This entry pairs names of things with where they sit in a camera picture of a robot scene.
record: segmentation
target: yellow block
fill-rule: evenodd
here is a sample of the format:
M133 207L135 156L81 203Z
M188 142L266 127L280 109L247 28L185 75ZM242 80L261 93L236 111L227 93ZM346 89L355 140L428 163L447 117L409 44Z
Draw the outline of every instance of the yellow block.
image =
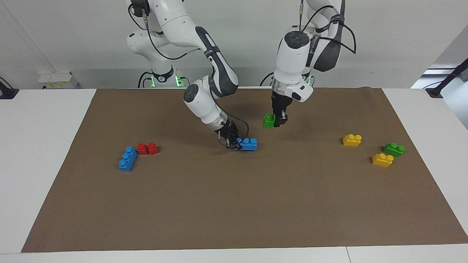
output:
M348 134L343 138L343 145L358 147L361 144L362 136Z
M385 155L384 153L376 154L372 157L372 163L383 167L389 167L393 164L394 157L392 155Z

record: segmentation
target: white table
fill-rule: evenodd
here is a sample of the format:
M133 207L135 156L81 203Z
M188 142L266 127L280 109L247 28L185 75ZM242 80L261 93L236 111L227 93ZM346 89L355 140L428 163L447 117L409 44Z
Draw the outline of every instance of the white table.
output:
M466 232L468 131L443 100L423 90L384 92ZM468 245L20 254L94 94L22 90L0 101L0 263L468 262Z

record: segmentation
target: green led light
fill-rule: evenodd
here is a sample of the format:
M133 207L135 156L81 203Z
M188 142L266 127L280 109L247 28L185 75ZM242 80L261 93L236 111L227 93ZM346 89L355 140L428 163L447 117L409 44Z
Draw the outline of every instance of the green led light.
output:
M183 80L179 78L178 76L175 77L175 82L177 83L177 87L182 87L183 86Z

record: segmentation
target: blue 2x1 block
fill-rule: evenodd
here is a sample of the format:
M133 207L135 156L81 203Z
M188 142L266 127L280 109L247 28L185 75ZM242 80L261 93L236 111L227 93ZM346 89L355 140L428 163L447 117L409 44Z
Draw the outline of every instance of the blue 2x1 block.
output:
M125 150L124 155L122 156L122 160L118 163L118 167L124 172L130 172L132 169L133 163L137 158L137 150L132 147L127 147Z
M255 138L252 138L252 139L245 138L243 141L241 138L237 138L237 142L239 142L242 146L242 149L239 151L256 151L257 150L257 139Z

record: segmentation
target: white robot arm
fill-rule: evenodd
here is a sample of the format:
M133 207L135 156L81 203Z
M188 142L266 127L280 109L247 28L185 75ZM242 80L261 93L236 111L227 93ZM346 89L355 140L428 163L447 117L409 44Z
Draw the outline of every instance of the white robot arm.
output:
M344 24L345 0L307 0L307 4L309 22L304 29L300 25L287 33L278 49L271 96L275 127L288 120L286 108L293 99L305 102L312 95L314 89L305 81L312 68L321 72L334 68L345 46L341 43L343 27L349 29Z
M199 117L204 124L226 139L226 147L238 149L238 129L227 114L215 102L215 99L229 96L237 91L239 80L232 68L224 59L221 51L208 32L192 21L185 9L183 0L130 0L134 14L143 17L149 36L144 34L128 38L131 49L145 56L154 68L161 68L161 72L169 69L167 56L162 56L158 50L166 44L180 47L195 47L201 49L213 67L213 73L195 81L184 92L183 100L187 107Z

